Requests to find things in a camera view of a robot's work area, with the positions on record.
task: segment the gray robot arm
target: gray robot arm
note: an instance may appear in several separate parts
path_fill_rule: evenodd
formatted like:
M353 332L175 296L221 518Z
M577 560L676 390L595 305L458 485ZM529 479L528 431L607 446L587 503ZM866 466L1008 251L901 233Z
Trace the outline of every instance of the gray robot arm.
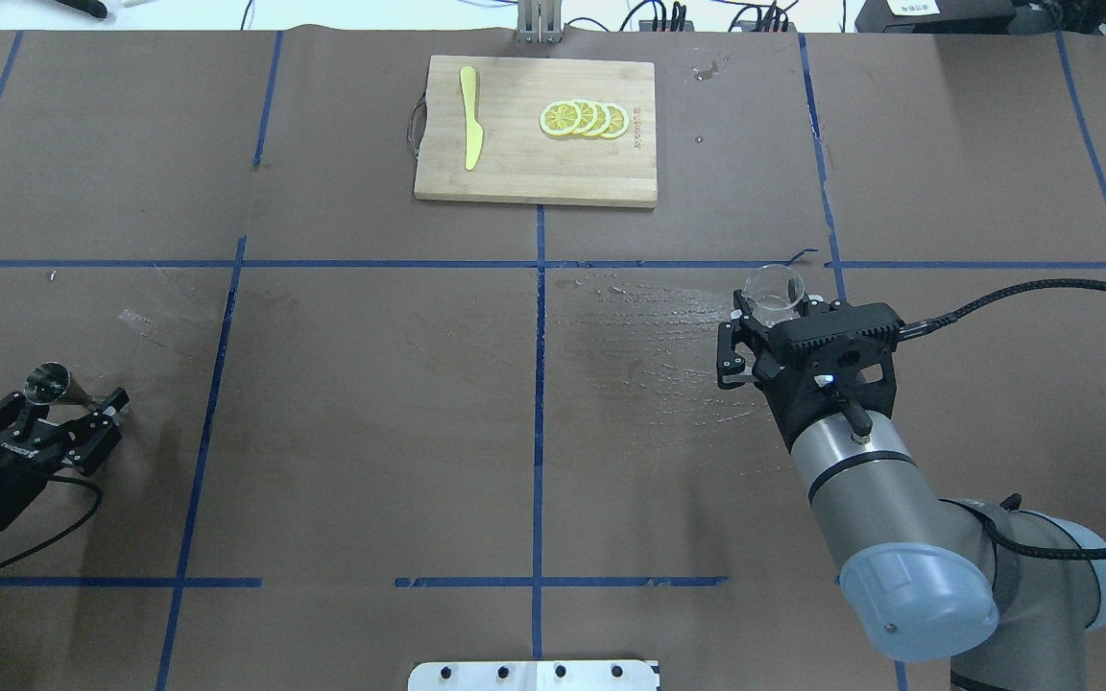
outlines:
M720 388L751 381L771 404L874 647L902 661L951 658L962 691L1085 690L1084 636L1106 624L1106 561L1020 556L985 524L1029 545L1106 543L1019 511L1020 499L936 496L890 421L891 354L908 328L899 315L811 299L797 318L760 324L740 290L733 306L719 327Z

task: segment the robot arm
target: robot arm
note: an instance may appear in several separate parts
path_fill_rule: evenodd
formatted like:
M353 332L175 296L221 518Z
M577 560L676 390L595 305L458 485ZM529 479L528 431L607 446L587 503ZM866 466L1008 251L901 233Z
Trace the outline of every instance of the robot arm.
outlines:
M36 367L23 392L13 390L1 399L0 533L61 469L88 477L101 468L122 439L118 425L127 402L123 389L93 401L56 363ZM48 420L51 404L80 404L88 412L56 425Z
M1083 636L1106 624L1106 562L1025 558L985 525L1032 545L1106 545L1013 500L936 498L890 420L891 355L909 328L899 315L811 296L795 318L760 324L741 290L733 307L719 326L718 384L751 381L771 404L843 594L877 650L952 657L963 691L1084 690Z

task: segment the white metal plate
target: white metal plate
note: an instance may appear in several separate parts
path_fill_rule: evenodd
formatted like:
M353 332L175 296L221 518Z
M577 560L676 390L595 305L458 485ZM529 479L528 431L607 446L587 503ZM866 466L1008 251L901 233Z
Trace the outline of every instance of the white metal plate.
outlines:
M619 668L620 677L615 677ZM659 664L644 660L424 663L408 691L658 691Z

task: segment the white bracket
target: white bracket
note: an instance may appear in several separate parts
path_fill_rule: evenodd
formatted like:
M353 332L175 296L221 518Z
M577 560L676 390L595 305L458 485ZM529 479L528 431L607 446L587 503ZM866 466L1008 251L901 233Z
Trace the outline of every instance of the white bracket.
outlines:
M562 0L519 0L519 43L562 43Z
M408 691L659 691L659 663L644 660L425 663Z

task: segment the cutting board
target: cutting board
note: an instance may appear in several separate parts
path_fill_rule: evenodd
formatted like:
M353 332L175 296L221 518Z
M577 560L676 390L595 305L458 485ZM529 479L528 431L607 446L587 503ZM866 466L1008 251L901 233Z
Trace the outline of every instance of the cutting board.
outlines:
M483 127L483 147L472 171L463 166L465 65L477 70L477 118ZM614 140L545 135L540 126L544 106L572 98L624 106L630 114L629 130ZM655 207L650 62L435 55L426 105L414 189L418 200Z

